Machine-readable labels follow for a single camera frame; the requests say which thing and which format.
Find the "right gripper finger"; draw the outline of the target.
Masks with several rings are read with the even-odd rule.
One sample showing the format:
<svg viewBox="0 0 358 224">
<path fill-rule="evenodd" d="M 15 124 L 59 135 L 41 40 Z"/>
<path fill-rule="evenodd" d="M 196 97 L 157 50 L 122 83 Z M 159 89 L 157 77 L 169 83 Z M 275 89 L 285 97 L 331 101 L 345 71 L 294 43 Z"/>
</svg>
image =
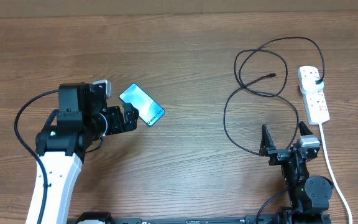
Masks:
<svg viewBox="0 0 358 224">
<path fill-rule="evenodd" d="M 267 125 L 263 124 L 261 129 L 260 152 L 275 150 L 273 139 L 268 131 Z"/>
<path fill-rule="evenodd" d="M 301 136 L 313 135 L 313 132 L 306 126 L 303 121 L 298 123 L 298 129 L 300 131 Z"/>
</svg>

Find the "Galaxy smartphone with blue screen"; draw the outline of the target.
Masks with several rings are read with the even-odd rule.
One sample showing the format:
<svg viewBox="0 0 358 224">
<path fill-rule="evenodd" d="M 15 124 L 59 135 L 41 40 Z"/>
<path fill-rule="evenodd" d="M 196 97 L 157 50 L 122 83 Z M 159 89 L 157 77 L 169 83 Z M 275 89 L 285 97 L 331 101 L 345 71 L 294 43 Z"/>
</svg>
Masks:
<svg viewBox="0 0 358 224">
<path fill-rule="evenodd" d="M 149 127 L 165 114 L 165 110 L 136 83 L 126 88 L 119 97 L 124 103 L 131 103 L 139 111 L 139 117 Z"/>
</svg>

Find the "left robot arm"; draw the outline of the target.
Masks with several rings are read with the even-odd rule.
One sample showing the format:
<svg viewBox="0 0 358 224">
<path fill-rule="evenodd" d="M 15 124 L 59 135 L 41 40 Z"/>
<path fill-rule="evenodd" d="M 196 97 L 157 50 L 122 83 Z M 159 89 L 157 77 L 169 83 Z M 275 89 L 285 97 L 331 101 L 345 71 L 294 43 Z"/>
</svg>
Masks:
<svg viewBox="0 0 358 224">
<path fill-rule="evenodd" d="M 139 112 L 130 103 L 107 106 L 111 84 L 61 84 L 58 108 L 36 135 L 37 176 L 26 223 L 66 223 L 76 180 L 93 142 L 133 131 Z"/>
</svg>

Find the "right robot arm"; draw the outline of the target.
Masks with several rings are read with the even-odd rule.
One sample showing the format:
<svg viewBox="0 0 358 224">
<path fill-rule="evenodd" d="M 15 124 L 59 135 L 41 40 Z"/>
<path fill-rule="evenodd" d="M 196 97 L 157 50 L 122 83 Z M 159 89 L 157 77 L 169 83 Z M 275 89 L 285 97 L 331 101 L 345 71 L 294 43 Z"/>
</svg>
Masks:
<svg viewBox="0 0 358 224">
<path fill-rule="evenodd" d="M 256 223 L 330 223 L 329 208 L 333 183 L 320 175 L 310 176 L 306 163 L 317 158 L 321 141 L 307 128 L 298 123 L 300 137 L 288 149 L 277 149 L 267 126 L 262 126 L 259 154 L 269 158 L 271 166 L 280 166 L 286 189 L 264 203 L 255 217 Z M 277 197 L 287 193 L 290 206 L 276 214 L 261 215 L 263 209 Z"/>
</svg>

